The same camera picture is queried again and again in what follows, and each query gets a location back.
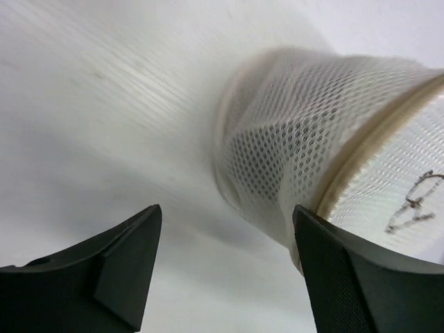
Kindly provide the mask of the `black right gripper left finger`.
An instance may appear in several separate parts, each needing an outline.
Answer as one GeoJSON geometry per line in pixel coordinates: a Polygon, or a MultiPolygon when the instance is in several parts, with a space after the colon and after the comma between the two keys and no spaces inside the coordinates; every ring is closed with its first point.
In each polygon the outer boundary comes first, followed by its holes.
{"type": "Polygon", "coordinates": [[[1,268],[2,332],[139,332],[162,227],[152,205],[24,266],[1,268]]]}

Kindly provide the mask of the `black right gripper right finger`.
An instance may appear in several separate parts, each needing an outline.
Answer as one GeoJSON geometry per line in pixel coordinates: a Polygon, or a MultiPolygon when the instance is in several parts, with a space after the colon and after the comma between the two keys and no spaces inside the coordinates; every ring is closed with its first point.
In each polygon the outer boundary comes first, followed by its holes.
{"type": "Polygon", "coordinates": [[[318,332],[443,332],[443,266],[378,246],[300,205],[293,223],[318,332]]]}

